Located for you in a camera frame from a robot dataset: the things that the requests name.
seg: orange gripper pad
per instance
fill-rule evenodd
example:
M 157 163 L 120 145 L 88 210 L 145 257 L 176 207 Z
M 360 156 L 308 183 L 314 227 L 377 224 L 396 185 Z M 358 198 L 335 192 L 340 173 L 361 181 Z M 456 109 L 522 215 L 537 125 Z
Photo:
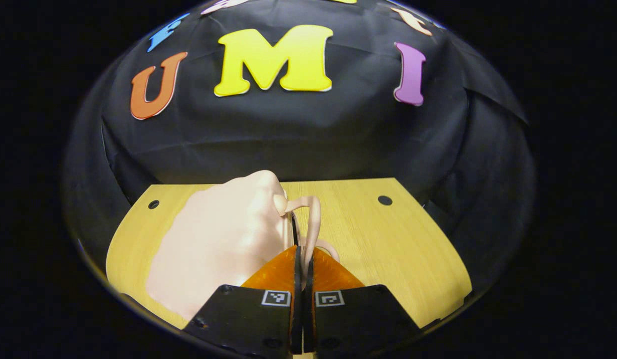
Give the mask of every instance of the orange gripper pad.
M 294 245 L 271 259 L 242 284 L 245 288 L 295 293 Z
M 344 266 L 322 250 L 313 252 L 313 291 L 338 291 L 365 287 Z

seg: wooden surface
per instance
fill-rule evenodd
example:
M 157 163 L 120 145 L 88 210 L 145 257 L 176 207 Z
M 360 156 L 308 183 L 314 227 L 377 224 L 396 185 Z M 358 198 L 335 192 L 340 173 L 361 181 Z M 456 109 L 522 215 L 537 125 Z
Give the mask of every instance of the wooden surface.
M 160 241 L 195 191 L 212 184 L 149 187 L 115 232 L 107 277 L 163 320 L 182 329 L 186 321 L 149 297 L 144 283 Z M 470 293 L 459 255 L 426 211 L 394 178 L 283 182 L 288 198 L 316 195 L 322 203 L 319 238 L 338 251 L 345 268 L 366 286 L 386 285 L 419 327 L 444 318 Z M 377 200 L 386 195 L 393 204 Z M 152 200 L 160 205 L 148 209 Z M 308 209 L 295 211 L 306 234 Z

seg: blue letter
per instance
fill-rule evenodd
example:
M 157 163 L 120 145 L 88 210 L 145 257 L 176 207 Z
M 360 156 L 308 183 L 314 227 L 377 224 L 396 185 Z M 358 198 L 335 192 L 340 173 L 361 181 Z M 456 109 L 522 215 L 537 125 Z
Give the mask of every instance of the blue letter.
M 151 36 L 151 46 L 149 46 L 149 49 L 147 50 L 147 52 L 153 50 L 153 48 L 158 46 L 158 44 L 164 41 L 165 38 L 168 38 L 169 36 L 171 36 L 171 33 L 173 32 L 173 30 L 176 27 L 178 27 L 180 22 L 182 22 L 181 20 L 187 16 L 188 16 L 187 13 L 183 14 L 182 16 L 179 16 L 174 22 L 169 23 L 169 25 L 166 25 L 162 30 L 159 30 L 158 32 L 156 32 L 155 35 Z

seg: orange letter u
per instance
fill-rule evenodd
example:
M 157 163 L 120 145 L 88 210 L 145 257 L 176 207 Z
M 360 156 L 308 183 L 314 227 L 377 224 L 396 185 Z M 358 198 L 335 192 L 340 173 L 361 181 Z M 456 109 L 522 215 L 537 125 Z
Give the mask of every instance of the orange letter u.
M 138 120 L 144 120 L 151 116 L 155 116 L 167 108 L 176 88 L 178 66 L 180 61 L 182 61 L 187 54 L 187 52 L 180 52 L 162 61 L 160 65 L 164 68 L 162 85 L 160 86 L 158 97 L 153 101 L 147 101 L 146 90 L 147 84 L 149 83 L 149 76 L 155 71 L 155 66 L 146 68 L 133 77 L 133 80 L 131 80 L 131 84 L 133 85 L 131 89 L 131 114 L 133 117 Z

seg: letter m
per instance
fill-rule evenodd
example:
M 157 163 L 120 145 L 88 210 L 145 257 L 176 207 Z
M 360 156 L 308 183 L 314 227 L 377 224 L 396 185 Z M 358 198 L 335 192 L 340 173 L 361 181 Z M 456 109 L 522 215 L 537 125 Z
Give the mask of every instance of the letter m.
M 216 96 L 246 93 L 251 83 L 242 77 L 246 67 L 260 89 L 271 87 L 282 66 L 288 71 L 279 80 L 289 91 L 328 91 L 333 82 L 326 77 L 324 50 L 333 30 L 318 25 L 299 25 L 276 43 L 270 43 L 256 29 L 239 30 L 219 38 L 225 46 L 222 78 L 213 91 Z

